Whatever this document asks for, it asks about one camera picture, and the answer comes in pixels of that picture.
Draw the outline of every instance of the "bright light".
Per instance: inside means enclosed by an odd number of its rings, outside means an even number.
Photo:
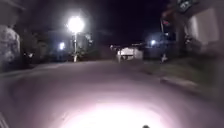
[[[64,42],[61,42],[61,43],[59,44],[59,49],[60,49],[60,50],[64,50],[64,49],[65,49],[65,43],[64,43]]]
[[[155,40],[152,40],[151,41],[151,45],[155,45],[156,44],[156,41]]]
[[[29,56],[29,58],[32,58],[33,57],[33,53],[29,53],[28,56]]]
[[[84,21],[80,17],[71,17],[68,20],[67,27],[74,34],[80,33],[85,27]]]
[[[128,106],[97,106],[64,122],[61,128],[165,128],[160,116],[152,111]]]

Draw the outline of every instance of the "asphalt road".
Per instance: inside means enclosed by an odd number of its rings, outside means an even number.
[[[224,127],[206,100],[112,61],[42,65],[0,84],[10,128]]]

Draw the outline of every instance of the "curb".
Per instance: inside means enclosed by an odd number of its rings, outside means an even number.
[[[5,118],[3,117],[3,114],[0,113],[0,127],[1,128],[9,128],[8,124],[6,123]]]
[[[160,82],[164,84],[168,84],[168,85],[174,85],[190,93],[194,93],[194,94],[201,93],[198,89],[198,84],[189,80],[182,79],[182,78],[173,77],[173,76],[162,77],[160,78]]]

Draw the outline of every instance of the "night sky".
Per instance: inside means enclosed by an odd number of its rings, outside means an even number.
[[[160,31],[168,0],[24,0],[20,24],[34,31],[57,31],[74,12],[87,19],[88,30],[114,42],[143,41]]]

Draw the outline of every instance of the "building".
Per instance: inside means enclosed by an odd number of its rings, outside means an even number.
[[[186,36],[192,40],[190,50],[202,54],[220,54],[223,47],[224,1],[222,0],[170,0],[162,19],[173,27],[180,47]]]

